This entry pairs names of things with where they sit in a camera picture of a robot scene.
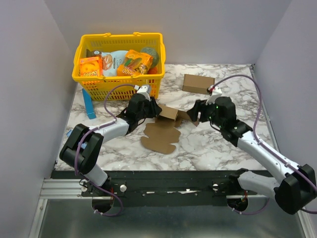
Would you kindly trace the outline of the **brown cardboard box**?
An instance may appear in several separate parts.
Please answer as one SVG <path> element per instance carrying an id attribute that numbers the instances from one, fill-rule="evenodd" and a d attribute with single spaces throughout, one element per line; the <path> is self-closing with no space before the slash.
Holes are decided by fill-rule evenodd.
<path id="1" fill-rule="evenodd" d="M 208 88 L 215 83 L 215 78 L 185 74 L 182 91 L 196 94 L 208 94 Z"/>
<path id="2" fill-rule="evenodd" d="M 178 128 L 183 121 L 189 121 L 198 126 L 198 121 L 192 121 L 185 111 L 177 110 L 165 105 L 159 105 L 161 113 L 155 121 L 147 123 L 145 136 L 141 137 L 141 144 L 152 151 L 171 154 L 175 151 L 175 144 L 179 142 L 181 132 Z"/>

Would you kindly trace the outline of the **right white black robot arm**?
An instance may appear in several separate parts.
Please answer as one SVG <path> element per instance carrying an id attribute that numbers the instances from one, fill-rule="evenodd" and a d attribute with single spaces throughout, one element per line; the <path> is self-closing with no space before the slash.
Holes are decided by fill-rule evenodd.
<path id="1" fill-rule="evenodd" d="M 187 115 L 192 121 L 215 126 L 226 141 L 252 156 L 271 174 L 266 177 L 240 169 L 228 181 L 231 193 L 249 190 L 265 195 L 291 215 L 317 197 L 314 169 L 308 164 L 298 165 L 261 140 L 255 129 L 237 119 L 231 98 L 218 97 L 213 102 L 197 100 Z"/>

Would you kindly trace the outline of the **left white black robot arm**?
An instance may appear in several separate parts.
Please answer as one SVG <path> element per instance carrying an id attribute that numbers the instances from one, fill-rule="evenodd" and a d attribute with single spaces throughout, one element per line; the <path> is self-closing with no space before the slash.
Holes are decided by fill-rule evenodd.
<path id="1" fill-rule="evenodd" d="M 93 184 L 93 191 L 99 196 L 109 192 L 109 176 L 100 166 L 97 159 L 101 146 L 117 137 L 130 134 L 139 126 L 139 121 L 156 118 L 162 109 L 154 97 L 146 98 L 144 94 L 132 96 L 128 106 L 112 121 L 88 127 L 76 125 L 63 148 L 59 158 L 74 168 L 76 174 L 81 174 Z"/>

